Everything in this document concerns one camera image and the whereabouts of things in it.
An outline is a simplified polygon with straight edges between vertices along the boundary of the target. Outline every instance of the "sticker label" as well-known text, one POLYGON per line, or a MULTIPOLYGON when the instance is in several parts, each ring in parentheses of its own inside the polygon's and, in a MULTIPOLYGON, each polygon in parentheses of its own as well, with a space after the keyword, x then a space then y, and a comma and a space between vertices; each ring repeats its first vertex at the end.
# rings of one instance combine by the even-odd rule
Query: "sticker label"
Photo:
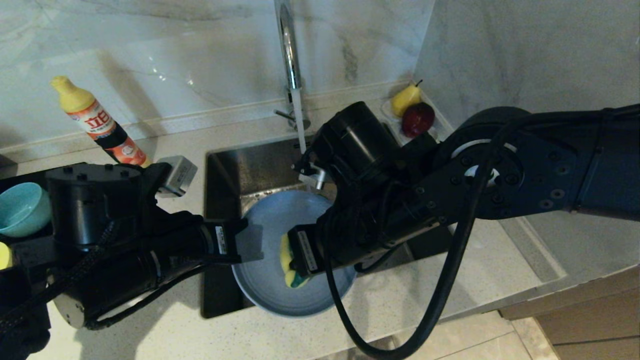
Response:
POLYGON ((216 226, 216 238, 218 239, 220 255, 227 255, 227 242, 225 241, 225 232, 222 226, 216 226))
POLYGON ((113 154, 118 162, 123 164, 142 165, 147 160, 147 154, 128 136, 124 143, 105 150, 113 154))
POLYGON ((314 256, 314 252, 311 250, 311 244, 309 244, 307 233, 305 231, 298 231, 298 238, 300 239, 300 247, 302 248, 302 253, 304 253, 305 255, 307 268, 309 269, 309 271, 318 270, 316 257, 314 256))
POLYGON ((116 122, 98 100, 84 110, 67 115, 94 140, 109 136, 116 129, 116 122))

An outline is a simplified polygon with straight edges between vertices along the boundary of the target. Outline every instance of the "red apple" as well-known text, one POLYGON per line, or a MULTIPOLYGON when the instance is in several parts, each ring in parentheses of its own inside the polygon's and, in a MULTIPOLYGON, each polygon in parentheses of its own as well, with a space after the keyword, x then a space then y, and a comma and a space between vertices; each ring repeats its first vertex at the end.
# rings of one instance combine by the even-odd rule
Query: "red apple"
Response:
POLYGON ((436 113, 433 108, 419 102, 409 106, 402 115, 402 131, 409 138, 415 138, 423 132, 431 129, 436 119, 436 113))

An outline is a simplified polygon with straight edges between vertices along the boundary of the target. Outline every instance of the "teal bowl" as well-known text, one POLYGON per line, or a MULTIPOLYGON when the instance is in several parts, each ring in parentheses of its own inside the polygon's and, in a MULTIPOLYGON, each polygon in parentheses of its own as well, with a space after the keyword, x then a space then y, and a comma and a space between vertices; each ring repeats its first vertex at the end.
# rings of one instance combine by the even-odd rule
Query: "teal bowl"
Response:
POLYGON ((23 238, 51 221, 49 194, 36 183, 22 183, 0 194, 0 234, 23 238))

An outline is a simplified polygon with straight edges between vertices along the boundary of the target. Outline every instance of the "running water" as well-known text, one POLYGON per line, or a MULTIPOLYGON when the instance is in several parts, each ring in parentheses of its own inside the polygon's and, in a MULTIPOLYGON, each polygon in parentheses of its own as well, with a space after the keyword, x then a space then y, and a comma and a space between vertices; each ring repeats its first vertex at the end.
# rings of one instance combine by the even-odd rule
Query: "running water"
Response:
POLYGON ((305 126, 302 119, 302 98, 300 96, 300 88, 291 89, 291 101, 293 102, 293 113, 296 117, 296 126, 298 127, 300 152, 304 154, 305 151, 307 151, 307 143, 305 141, 305 126))

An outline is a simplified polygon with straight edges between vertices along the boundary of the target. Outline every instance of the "sink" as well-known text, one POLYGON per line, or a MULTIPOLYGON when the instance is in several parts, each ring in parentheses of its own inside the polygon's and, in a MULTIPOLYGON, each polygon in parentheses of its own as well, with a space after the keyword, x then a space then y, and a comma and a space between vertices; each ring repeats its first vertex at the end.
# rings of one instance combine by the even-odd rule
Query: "sink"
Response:
MULTIPOLYGON (((325 183, 322 190, 315 190, 307 188, 298 180, 298 173, 291 170, 291 165, 299 158, 300 143, 298 139, 208 154, 205 170, 205 218, 241 217, 258 200, 273 193, 287 190, 312 191, 333 202, 337 193, 334 184, 325 183)), ((433 231, 428 233, 430 239, 433 240, 433 231)), ((446 250, 446 247, 425 249, 420 245, 443 244, 446 241, 419 240, 419 238, 415 238, 403 244, 376 271, 446 250)), ((213 268, 204 273, 203 317, 212 318, 250 306, 253 304, 243 295, 230 266, 213 268)))

